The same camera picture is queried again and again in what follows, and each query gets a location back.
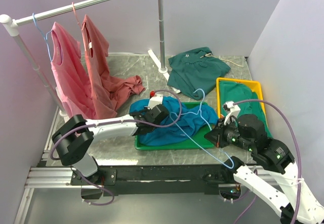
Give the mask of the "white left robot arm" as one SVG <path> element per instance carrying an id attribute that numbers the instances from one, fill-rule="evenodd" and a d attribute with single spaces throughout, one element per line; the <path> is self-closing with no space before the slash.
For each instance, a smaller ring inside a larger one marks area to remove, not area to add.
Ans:
<path id="1" fill-rule="evenodd" d="M 53 135 L 52 141 L 63 166 L 73 166 L 90 185 L 101 177 L 98 164 L 87 151 L 90 145 L 103 139 L 146 135 L 161 126 L 168 117 L 167 108 L 158 104 L 123 117 L 90 120 L 82 115 L 72 116 Z"/>

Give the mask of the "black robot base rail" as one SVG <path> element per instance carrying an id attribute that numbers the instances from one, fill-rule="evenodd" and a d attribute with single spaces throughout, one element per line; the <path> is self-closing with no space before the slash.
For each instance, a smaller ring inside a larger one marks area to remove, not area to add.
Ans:
<path id="1" fill-rule="evenodd" d="M 238 198 L 242 187 L 234 181 L 231 171 L 220 164 L 100 166 L 89 181 L 104 187 L 115 196 L 226 193 Z"/>

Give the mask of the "blue t shirt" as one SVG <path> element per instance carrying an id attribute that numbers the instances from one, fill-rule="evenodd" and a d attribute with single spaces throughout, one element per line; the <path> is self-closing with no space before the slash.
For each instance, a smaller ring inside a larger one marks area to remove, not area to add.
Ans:
<path id="1" fill-rule="evenodd" d="M 199 109 L 199 105 L 189 109 L 187 106 L 182 104 L 179 107 L 178 100 L 172 97 L 164 97 L 163 105 L 167 110 L 179 114 L 181 110 L 182 113 L 193 112 L 196 113 Z M 215 110 L 208 106 L 207 104 L 202 104 L 201 107 L 202 116 L 209 122 L 210 125 L 215 124 L 218 120 L 218 116 Z M 173 123 L 170 117 L 167 117 L 162 125 L 168 125 Z M 186 114 L 181 116 L 177 121 L 178 125 L 189 135 L 194 136 L 200 128 L 207 126 L 207 124 L 200 118 L 199 115 Z M 161 147 L 170 144 L 180 143 L 187 140 L 188 137 L 174 124 L 166 128 L 156 128 L 153 132 L 146 135 L 139 136 L 139 142 L 148 147 Z"/>

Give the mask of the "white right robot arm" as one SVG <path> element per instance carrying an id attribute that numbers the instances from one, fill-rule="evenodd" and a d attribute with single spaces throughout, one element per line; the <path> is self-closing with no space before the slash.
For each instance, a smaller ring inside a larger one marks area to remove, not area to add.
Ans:
<path id="1" fill-rule="evenodd" d="M 323 223 L 323 206 L 316 200 L 307 184 L 298 177 L 298 165 L 288 147 L 268 137 L 264 123 L 254 114 L 231 117 L 225 124 L 221 118 L 205 139 L 217 148 L 233 144 L 250 152 L 252 159 L 271 175 L 281 190 L 278 191 L 253 173 L 237 157 L 222 169 L 222 178 L 243 184 L 267 203 L 279 216 L 281 223 Z"/>

